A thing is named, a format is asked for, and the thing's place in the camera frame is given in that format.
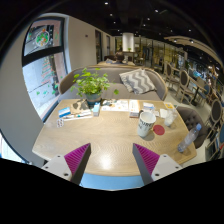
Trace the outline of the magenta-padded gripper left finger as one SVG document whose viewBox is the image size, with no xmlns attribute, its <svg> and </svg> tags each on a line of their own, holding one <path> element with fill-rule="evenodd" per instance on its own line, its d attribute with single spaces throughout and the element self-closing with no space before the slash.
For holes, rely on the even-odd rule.
<svg viewBox="0 0 224 224">
<path fill-rule="evenodd" d="M 87 143 L 66 155 L 57 154 L 42 169 L 79 185 L 90 155 L 91 144 Z"/>
</svg>

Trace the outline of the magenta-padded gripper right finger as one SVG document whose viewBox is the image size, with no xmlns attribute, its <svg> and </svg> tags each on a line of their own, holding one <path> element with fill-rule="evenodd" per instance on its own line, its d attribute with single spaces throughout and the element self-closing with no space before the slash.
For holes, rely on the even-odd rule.
<svg viewBox="0 0 224 224">
<path fill-rule="evenodd" d="M 132 153 L 145 185 L 182 169 L 182 167 L 167 154 L 158 155 L 136 143 L 133 144 Z"/>
</svg>

